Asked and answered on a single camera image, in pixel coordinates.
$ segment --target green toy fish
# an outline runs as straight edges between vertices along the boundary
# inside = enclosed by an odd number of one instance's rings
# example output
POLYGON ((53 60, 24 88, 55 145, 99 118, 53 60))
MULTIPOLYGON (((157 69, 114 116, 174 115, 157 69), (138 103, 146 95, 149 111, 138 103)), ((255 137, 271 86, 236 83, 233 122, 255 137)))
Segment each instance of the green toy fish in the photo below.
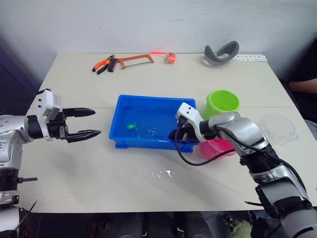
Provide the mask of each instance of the green toy fish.
POLYGON ((135 123, 133 123, 133 124, 129 124, 129 125, 127 126, 127 129, 128 129, 128 130, 132 130, 132 129, 136 129, 136 130, 137 130, 138 128, 137 128, 137 125, 136 125, 135 123))

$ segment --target person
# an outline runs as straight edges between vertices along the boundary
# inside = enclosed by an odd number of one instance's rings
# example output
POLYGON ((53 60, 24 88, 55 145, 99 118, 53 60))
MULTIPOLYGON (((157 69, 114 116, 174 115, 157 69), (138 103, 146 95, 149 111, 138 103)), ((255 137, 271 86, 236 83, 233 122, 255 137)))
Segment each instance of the person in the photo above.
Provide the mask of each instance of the person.
POLYGON ((317 140, 317 39, 288 84, 299 111, 317 140))

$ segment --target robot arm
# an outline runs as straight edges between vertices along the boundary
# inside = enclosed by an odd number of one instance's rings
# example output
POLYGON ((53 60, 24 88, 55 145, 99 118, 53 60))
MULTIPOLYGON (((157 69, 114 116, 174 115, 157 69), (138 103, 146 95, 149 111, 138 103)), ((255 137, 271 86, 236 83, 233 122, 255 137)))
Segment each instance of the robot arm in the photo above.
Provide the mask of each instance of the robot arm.
POLYGON ((240 164, 249 169, 258 184, 256 192, 261 206, 274 218, 291 238, 317 237, 317 211, 309 202, 299 175, 285 161, 278 158, 260 128, 250 119, 236 112, 224 113, 203 120, 199 112, 183 103, 177 111, 179 135, 169 138, 193 142, 227 139, 240 156, 240 164))
POLYGON ((82 130, 70 134, 66 125, 67 117, 85 117, 95 114, 87 108, 61 110, 59 96, 45 90, 38 101, 38 112, 31 116, 0 116, 0 232, 13 230, 19 219, 18 183, 37 180, 19 178, 22 145, 34 139, 65 139, 68 143, 87 140, 101 133, 98 130, 82 130))

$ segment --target black cable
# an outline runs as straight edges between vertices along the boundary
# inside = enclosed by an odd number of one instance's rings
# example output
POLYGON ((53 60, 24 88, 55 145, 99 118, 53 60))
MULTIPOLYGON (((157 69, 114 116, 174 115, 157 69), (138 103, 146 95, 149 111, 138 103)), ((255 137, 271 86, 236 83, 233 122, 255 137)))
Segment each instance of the black cable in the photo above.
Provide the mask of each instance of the black cable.
POLYGON ((257 152, 260 152, 260 153, 263 153, 267 158, 269 159, 272 159, 273 161, 275 162, 278 162, 278 163, 282 163, 284 166, 286 166, 290 171, 292 171, 292 173, 295 175, 295 177, 297 178, 298 182, 301 184, 301 186, 304 188, 304 190, 306 191, 306 187, 300 177, 300 175, 297 173, 297 171, 294 169, 293 166, 291 166, 288 162, 280 159, 279 157, 273 157, 267 153, 265 153, 264 151, 258 149, 258 148, 255 148, 253 146, 250 146, 250 145, 247 145, 246 143, 238 140, 237 138, 234 138, 232 135, 230 135, 225 129, 222 129, 218 126, 215 126, 216 130, 217 131, 223 131, 224 133, 226 133, 227 136, 229 136, 232 140, 234 140, 235 142, 237 142, 238 144, 250 149, 250 150, 254 150, 254 151, 257 151, 257 152))
POLYGON ((245 203, 249 204, 249 205, 253 205, 253 206, 259 206, 259 207, 263 207, 263 208, 273 208, 273 209, 278 209, 278 207, 273 206, 273 205, 269 205, 269 206, 265 206, 262 203, 256 203, 256 202, 248 202, 248 201, 244 201, 245 203))
POLYGON ((17 104, 17 103, 19 103, 19 102, 21 102, 21 101, 24 101, 25 99, 28 99, 28 98, 34 97, 34 96, 36 96, 36 95, 39 95, 39 94, 43 93, 45 90, 49 90, 49 91, 50 91, 50 89, 44 89, 44 90, 41 90, 41 91, 39 91, 39 92, 37 92, 37 93, 33 93, 33 94, 29 95, 29 96, 26 96, 26 97, 24 97, 24 98, 21 98, 21 99, 17 100, 16 102, 12 103, 11 105, 7 106, 4 110, 2 110, 2 111, 0 112, 0 116, 1 116, 3 113, 5 113, 9 108, 13 107, 15 104, 17 104))
POLYGON ((223 156, 223 155, 225 155, 225 154, 228 154, 228 153, 230 153, 230 152, 234 152, 234 150, 224 151, 224 152, 222 152, 222 153, 220 153, 220 154, 218 154, 218 155, 212 157, 211 159, 209 159, 209 160, 207 160, 207 161, 204 161, 204 162, 201 162, 201 163, 192 163, 192 162, 188 161, 187 159, 185 159, 185 157, 182 155, 182 152, 179 150, 178 143, 177 143, 177 135, 178 135, 178 132, 179 132, 179 129, 180 129, 180 128, 181 128, 181 126, 179 125, 179 126, 177 127, 176 132, 175 132, 174 143, 175 143, 175 147, 176 147, 176 150, 177 150, 179 156, 182 158, 182 160, 183 160, 185 163, 187 163, 187 164, 189 164, 189 165, 192 165, 192 166, 206 165, 206 164, 208 164, 208 163, 210 163, 210 162, 212 162, 212 161, 218 159, 219 157, 221 157, 221 156, 223 156))
POLYGON ((37 203, 38 201, 36 200, 34 203, 33 203, 33 206, 30 208, 30 210, 28 211, 28 213, 23 217, 23 219, 20 221, 20 223, 16 226, 15 230, 17 230, 19 228, 19 226, 24 222, 24 220, 30 215, 33 207, 35 206, 35 204, 37 203))

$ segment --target pliers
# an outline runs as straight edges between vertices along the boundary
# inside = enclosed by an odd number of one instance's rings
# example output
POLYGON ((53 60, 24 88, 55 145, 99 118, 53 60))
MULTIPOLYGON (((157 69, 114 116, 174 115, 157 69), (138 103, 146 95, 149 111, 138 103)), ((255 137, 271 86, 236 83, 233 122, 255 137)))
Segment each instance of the pliers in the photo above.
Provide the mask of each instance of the pliers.
POLYGON ((97 63, 96 65, 95 65, 95 67, 93 67, 93 72, 95 72, 98 68, 100 68, 101 66, 103 66, 101 69, 99 69, 98 71, 97 71, 97 74, 101 74, 102 72, 104 72, 107 68, 108 68, 108 66, 109 66, 109 64, 110 64, 110 61, 112 60, 114 58, 114 55, 112 55, 112 56, 109 56, 107 59, 103 59, 102 61, 100 61, 99 63, 97 63))

